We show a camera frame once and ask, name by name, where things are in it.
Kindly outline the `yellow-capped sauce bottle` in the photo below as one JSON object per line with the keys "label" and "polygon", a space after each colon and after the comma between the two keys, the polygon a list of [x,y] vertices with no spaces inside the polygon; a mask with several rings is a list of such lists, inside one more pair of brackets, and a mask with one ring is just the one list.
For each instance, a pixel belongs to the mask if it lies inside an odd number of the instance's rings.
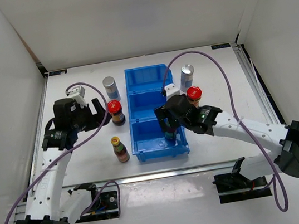
{"label": "yellow-capped sauce bottle", "polygon": [[168,126],[164,134],[165,134],[165,138],[166,138],[166,141],[168,142],[168,144],[170,146],[175,146],[177,143],[177,140],[176,140],[177,130],[175,128]]}
{"label": "yellow-capped sauce bottle", "polygon": [[127,148],[123,143],[120,141],[119,137],[115,136],[111,138],[112,148],[114,153],[119,160],[119,162],[125,163],[129,161],[130,155],[127,151]]}

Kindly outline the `red-lidded sauce jar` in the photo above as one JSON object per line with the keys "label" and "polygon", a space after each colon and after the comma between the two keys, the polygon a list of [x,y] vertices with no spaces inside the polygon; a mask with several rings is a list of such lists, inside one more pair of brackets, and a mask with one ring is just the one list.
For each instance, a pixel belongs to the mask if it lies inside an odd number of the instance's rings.
{"label": "red-lidded sauce jar", "polygon": [[186,95],[189,103],[198,108],[202,98],[202,90],[197,86],[191,86],[187,89]]}
{"label": "red-lidded sauce jar", "polygon": [[118,100],[111,100],[107,104],[108,111],[111,115],[112,122],[119,126],[125,123],[126,117],[122,112],[121,102]]}

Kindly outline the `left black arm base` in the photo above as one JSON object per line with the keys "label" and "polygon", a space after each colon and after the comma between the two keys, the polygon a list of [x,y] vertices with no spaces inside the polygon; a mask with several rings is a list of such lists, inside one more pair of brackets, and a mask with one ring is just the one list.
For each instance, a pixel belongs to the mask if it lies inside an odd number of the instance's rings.
{"label": "left black arm base", "polygon": [[120,204],[120,187],[118,182],[109,181],[104,184],[101,188],[97,188],[96,184],[93,183],[82,183],[74,187],[73,191],[85,190],[91,192],[91,199],[94,201],[91,209],[84,213],[76,223],[84,222],[96,222],[103,220],[110,220],[119,218],[121,215],[121,204]]}

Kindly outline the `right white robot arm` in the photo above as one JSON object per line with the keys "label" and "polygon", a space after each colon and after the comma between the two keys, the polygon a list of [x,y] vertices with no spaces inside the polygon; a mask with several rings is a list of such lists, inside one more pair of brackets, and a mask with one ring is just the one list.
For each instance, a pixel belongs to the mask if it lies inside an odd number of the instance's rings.
{"label": "right white robot arm", "polygon": [[196,134],[233,138],[258,146],[262,153],[259,158],[242,157],[231,171],[233,184],[238,188],[277,172],[299,178],[299,121],[272,125],[241,120],[218,107],[195,107],[186,95],[174,95],[154,113],[163,132],[182,126]]}

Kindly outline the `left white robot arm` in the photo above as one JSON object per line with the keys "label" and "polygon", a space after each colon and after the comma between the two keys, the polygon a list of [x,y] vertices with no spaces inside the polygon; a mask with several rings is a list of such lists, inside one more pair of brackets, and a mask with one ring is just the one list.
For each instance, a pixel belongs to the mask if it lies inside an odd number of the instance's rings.
{"label": "left white robot arm", "polygon": [[42,176],[36,179],[35,195],[25,219],[15,224],[75,224],[84,213],[98,209],[101,199],[96,185],[91,183],[75,187],[66,203],[60,204],[66,169],[79,147],[79,132],[99,130],[110,121],[97,98],[92,104],[94,114],[84,100],[76,97],[54,102],[54,116],[45,127],[42,143]]}

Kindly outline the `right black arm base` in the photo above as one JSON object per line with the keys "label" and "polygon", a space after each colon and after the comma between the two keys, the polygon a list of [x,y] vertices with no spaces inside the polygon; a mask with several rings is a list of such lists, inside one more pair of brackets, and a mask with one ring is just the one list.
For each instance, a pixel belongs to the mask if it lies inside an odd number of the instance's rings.
{"label": "right black arm base", "polygon": [[265,176],[248,179],[240,170],[245,158],[236,160],[231,172],[216,174],[212,182],[216,186],[221,204],[241,202],[249,199],[263,198],[272,195],[270,184]]}

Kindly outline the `blue three-compartment plastic bin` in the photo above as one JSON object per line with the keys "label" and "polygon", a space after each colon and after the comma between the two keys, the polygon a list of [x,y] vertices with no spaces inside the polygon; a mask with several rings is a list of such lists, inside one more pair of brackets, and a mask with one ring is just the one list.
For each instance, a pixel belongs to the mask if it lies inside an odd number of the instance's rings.
{"label": "blue three-compartment plastic bin", "polygon": [[190,152],[184,128],[177,129],[176,140],[169,140],[162,132],[154,109],[165,104],[162,96],[163,79],[171,84],[172,74],[164,76],[167,65],[151,65],[126,69],[125,83],[131,136],[131,151],[139,162],[155,158],[176,157]]}

